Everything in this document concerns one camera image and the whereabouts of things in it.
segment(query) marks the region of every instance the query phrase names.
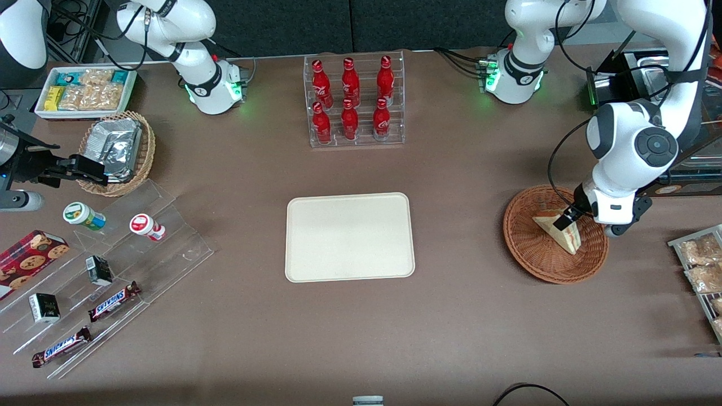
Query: white box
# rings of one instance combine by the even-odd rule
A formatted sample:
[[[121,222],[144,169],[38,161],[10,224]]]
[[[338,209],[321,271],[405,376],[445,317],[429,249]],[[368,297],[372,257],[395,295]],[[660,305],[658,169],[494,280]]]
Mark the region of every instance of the white box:
[[[138,72],[128,72],[126,82],[123,84],[123,93],[121,93],[121,101],[118,103],[118,108],[115,110],[92,110],[92,111],[47,111],[45,110],[45,99],[48,98],[48,91],[50,86],[53,86],[58,79],[60,74],[66,74],[70,72],[80,72],[85,69],[112,69],[119,70],[114,65],[84,65],[84,66],[68,66],[62,68],[52,68],[48,74],[48,78],[45,80],[43,85],[43,91],[40,92],[40,98],[38,103],[35,105],[35,114],[46,120],[83,120],[87,118],[100,118],[106,116],[112,116],[113,114],[122,113],[128,106],[128,101],[131,98],[133,92],[133,85],[135,85],[135,79],[138,76]]]

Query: red bottle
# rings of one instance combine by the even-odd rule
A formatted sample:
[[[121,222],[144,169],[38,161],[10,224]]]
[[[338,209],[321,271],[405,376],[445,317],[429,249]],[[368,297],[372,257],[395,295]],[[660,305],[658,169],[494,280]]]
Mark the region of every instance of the red bottle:
[[[334,105],[329,76],[323,71],[323,64],[318,59],[311,62],[311,67],[313,68],[313,91],[316,92],[316,98],[323,104],[323,107],[329,109]]]
[[[354,103],[354,107],[361,104],[361,83],[359,74],[354,69],[354,60],[351,58],[344,59],[344,75],[341,76],[341,83],[344,84],[344,98],[349,98]]]
[[[378,98],[376,100],[376,111],[373,112],[373,137],[377,141],[386,141],[388,138],[388,122],[391,120],[391,114],[386,108],[386,99]]]
[[[321,144],[331,142],[331,120],[323,111],[323,106],[319,102],[313,102],[313,129],[316,131],[316,137]]]
[[[381,56],[381,70],[376,76],[378,86],[378,97],[386,99],[386,106],[393,104],[393,71],[391,70],[391,58],[387,55]]]
[[[344,110],[341,112],[341,122],[344,124],[344,137],[349,141],[356,139],[359,129],[359,115],[354,108],[354,103],[349,98],[344,99]]]

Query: snickers bar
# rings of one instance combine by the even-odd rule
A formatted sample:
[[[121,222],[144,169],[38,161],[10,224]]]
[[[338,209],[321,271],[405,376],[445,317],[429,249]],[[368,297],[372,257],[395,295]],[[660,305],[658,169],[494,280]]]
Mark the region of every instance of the snickers bar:
[[[92,337],[90,335],[90,330],[88,330],[87,326],[85,326],[81,328],[79,332],[73,334],[72,336],[66,338],[63,341],[60,341],[58,344],[55,344],[54,346],[48,348],[41,353],[33,355],[32,367],[40,368],[41,366],[45,365],[45,363],[57,357],[58,355],[67,353],[73,348],[78,347],[79,345],[89,341],[92,341]]]
[[[118,308],[121,304],[125,303],[125,301],[137,295],[138,293],[140,293],[140,288],[138,288],[138,285],[135,283],[135,281],[131,282],[131,284],[124,287],[123,290],[111,296],[109,299],[102,302],[101,304],[97,305],[96,308],[89,310],[88,314],[90,315],[90,322],[96,322],[107,316],[113,310]]]

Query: aluminum foil package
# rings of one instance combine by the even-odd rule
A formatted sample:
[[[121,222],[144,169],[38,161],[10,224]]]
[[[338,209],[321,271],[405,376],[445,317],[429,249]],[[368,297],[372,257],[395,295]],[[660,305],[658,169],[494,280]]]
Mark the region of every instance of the aluminum foil package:
[[[134,175],[142,132],[142,125],[132,118],[98,121],[83,155],[105,166],[108,183],[126,183]]]

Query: gray wall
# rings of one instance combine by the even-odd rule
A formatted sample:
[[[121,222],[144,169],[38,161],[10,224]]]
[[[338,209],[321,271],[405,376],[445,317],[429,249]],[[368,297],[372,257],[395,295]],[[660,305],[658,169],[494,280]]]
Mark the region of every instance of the gray wall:
[[[207,1],[214,40],[244,56],[495,46],[510,29],[505,0]]]

